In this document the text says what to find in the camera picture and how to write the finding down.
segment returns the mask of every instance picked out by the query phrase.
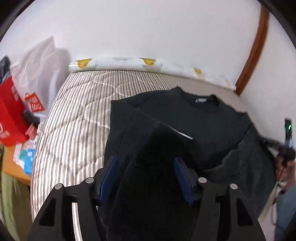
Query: cable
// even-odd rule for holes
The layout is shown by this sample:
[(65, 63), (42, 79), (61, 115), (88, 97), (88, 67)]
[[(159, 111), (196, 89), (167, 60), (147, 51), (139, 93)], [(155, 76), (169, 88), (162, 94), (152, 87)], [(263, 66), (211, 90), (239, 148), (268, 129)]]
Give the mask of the cable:
[[(279, 179), (281, 178), (281, 175), (283, 174), (283, 172), (284, 172), (285, 169), (286, 169), (286, 166), (285, 166), (285, 167), (283, 168), (283, 170), (281, 171), (281, 174), (280, 174), (280, 176), (279, 176)], [(277, 181), (276, 181), (276, 188), (275, 188), (275, 190), (274, 190), (274, 198), (273, 198), (273, 200), (276, 198), (276, 190), (277, 190), (277, 186), (278, 186), (279, 182), (280, 182), (280, 180), (277, 180)], [(271, 224), (272, 224), (273, 226), (276, 226), (276, 222), (274, 222), (274, 204), (272, 204), (272, 206), (271, 206), (270, 221), (271, 221)]]

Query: clothing label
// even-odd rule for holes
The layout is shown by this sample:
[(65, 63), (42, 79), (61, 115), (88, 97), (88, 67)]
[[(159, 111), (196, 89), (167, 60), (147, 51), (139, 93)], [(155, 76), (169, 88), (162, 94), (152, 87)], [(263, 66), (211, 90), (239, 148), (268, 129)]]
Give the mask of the clothing label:
[(205, 98), (198, 98), (198, 99), (195, 100), (195, 102), (198, 102), (198, 103), (203, 103), (203, 102), (206, 102), (206, 101), (207, 101), (207, 99), (205, 99)]
[(31, 95), (26, 93), (25, 100), (30, 102), (32, 112), (40, 112), (45, 110), (35, 92)]

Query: person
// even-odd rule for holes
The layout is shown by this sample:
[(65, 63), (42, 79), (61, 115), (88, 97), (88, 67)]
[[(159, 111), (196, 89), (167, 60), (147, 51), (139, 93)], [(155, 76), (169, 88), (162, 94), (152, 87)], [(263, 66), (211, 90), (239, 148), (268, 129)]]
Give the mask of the person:
[(276, 157), (276, 179), (279, 182), (286, 181), (287, 184), (274, 200), (277, 203), (275, 241), (280, 240), (296, 212), (295, 160), (288, 161), (286, 166), (283, 165), (283, 160), (280, 155)]

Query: striped mattress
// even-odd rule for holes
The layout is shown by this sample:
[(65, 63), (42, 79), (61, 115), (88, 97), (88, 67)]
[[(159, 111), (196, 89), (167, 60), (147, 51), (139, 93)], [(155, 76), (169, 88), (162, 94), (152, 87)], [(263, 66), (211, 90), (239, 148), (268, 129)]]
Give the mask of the striped mattress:
[[(193, 94), (216, 94), (236, 110), (245, 111), (232, 91), (196, 80), (119, 70), (71, 73), (38, 130), (31, 181), (33, 219), (55, 184), (79, 184), (103, 167), (111, 100), (176, 86)], [(76, 204), (73, 223), (76, 240), (82, 240)]]

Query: wooden desk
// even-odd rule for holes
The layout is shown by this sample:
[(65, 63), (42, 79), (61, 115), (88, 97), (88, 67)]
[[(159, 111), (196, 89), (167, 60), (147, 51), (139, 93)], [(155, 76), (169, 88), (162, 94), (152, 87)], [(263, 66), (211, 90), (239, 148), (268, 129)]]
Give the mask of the wooden desk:
[(15, 179), (19, 180), (20, 182), (30, 186), (31, 178), (24, 173), (23, 169), (20, 166), (16, 165), (13, 162), (14, 151), (15, 151), (14, 146), (4, 148), (4, 160), (3, 160), (2, 171), (10, 176), (13, 176)]

